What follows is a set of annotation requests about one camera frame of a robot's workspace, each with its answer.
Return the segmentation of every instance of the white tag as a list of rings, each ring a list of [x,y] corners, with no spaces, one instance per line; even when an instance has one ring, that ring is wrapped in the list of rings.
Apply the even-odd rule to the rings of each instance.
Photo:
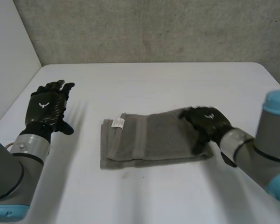
[[[115,118],[111,127],[120,127],[123,128],[123,125],[125,124],[125,120],[122,118]]]

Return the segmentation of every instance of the gray towel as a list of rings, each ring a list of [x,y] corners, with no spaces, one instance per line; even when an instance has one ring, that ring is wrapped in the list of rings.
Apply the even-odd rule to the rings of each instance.
[[[147,167],[205,160],[213,156],[208,144],[192,154],[198,132],[179,120],[181,109],[148,116],[122,114],[124,128],[112,128],[113,120],[101,126],[101,168]]]

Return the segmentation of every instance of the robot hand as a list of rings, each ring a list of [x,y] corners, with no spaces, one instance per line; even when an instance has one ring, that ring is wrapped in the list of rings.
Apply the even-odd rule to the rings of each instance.
[[[70,135],[74,133],[74,129],[63,121],[64,111],[66,110],[66,101],[69,99],[69,92],[74,83],[66,83],[64,80],[52,82],[45,87],[38,87],[37,91],[31,94],[28,105],[25,124],[30,126],[33,124],[45,125],[50,127],[52,132],[62,132]]]
[[[190,107],[183,110],[179,119],[185,118],[200,133],[199,141],[214,141],[218,144],[226,132],[233,129],[229,120],[213,107]],[[232,167],[236,165],[221,152],[224,162]]]

